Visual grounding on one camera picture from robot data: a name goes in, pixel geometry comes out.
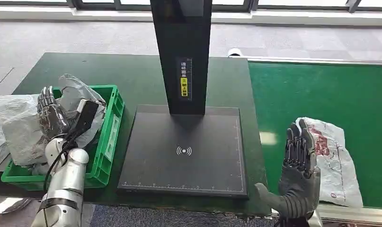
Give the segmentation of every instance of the gray carpet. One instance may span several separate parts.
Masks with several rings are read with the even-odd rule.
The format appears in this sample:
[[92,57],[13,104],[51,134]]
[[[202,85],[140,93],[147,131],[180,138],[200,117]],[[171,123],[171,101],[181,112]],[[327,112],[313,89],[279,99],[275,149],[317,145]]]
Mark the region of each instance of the gray carpet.
[[[382,60],[382,29],[212,25],[211,56],[238,47],[263,57]],[[44,52],[157,55],[153,23],[2,22],[0,21],[0,95],[9,95]],[[30,226],[38,202],[10,215],[1,226]],[[270,226],[232,215],[128,209],[85,204],[84,227],[109,226]]]
[[91,227],[267,227],[274,220],[243,220],[230,214],[210,214],[174,210],[95,207]]

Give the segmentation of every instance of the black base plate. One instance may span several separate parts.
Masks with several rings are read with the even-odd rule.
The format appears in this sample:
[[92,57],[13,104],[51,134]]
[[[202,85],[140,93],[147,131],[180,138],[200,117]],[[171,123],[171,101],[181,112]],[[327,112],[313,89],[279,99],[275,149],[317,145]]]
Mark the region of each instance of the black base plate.
[[118,189],[247,198],[243,156],[238,108],[170,115],[139,105]]

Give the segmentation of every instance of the printed plastic wrapper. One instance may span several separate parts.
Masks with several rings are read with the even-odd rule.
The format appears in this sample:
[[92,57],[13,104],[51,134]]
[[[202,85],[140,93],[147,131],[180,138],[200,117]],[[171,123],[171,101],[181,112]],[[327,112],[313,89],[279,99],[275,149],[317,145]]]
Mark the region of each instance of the printed plastic wrapper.
[[320,201],[361,208],[354,162],[346,149],[344,130],[331,123],[303,117],[315,142],[320,174]]

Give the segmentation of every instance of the robotic finger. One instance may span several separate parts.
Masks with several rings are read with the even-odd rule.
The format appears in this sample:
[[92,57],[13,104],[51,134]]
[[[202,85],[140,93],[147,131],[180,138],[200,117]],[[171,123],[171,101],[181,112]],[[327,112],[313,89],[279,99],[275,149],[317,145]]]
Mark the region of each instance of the robotic finger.
[[300,149],[301,149],[301,138],[300,138],[300,130],[298,129],[297,125],[295,123],[292,123],[290,125],[290,129],[293,135],[293,151],[291,153],[291,161],[290,166],[291,167],[298,167],[299,165],[299,158],[300,158]]
[[303,148],[304,140],[302,138],[298,138],[297,140],[297,152],[298,152],[298,170],[303,171],[304,170],[304,164],[306,160],[305,151]]
[[37,98],[37,112],[41,112],[44,107],[57,104],[53,95],[53,86],[44,87]]
[[287,142],[285,143],[283,166],[289,165],[289,161],[291,160],[291,153],[293,152],[293,150],[294,150],[293,131],[290,128],[288,128]]
[[302,151],[304,153],[304,176],[310,177],[316,166],[316,153],[313,148],[313,138],[303,119],[298,122],[301,128]]

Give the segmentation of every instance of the robotic thumb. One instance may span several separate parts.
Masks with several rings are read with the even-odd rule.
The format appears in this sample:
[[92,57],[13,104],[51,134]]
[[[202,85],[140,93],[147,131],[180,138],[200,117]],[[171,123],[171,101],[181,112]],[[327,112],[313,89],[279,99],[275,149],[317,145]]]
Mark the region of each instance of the robotic thumb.
[[287,202],[284,196],[278,196],[269,192],[262,183],[255,184],[255,187],[258,190],[260,199],[269,207],[277,210],[281,214],[288,214]]

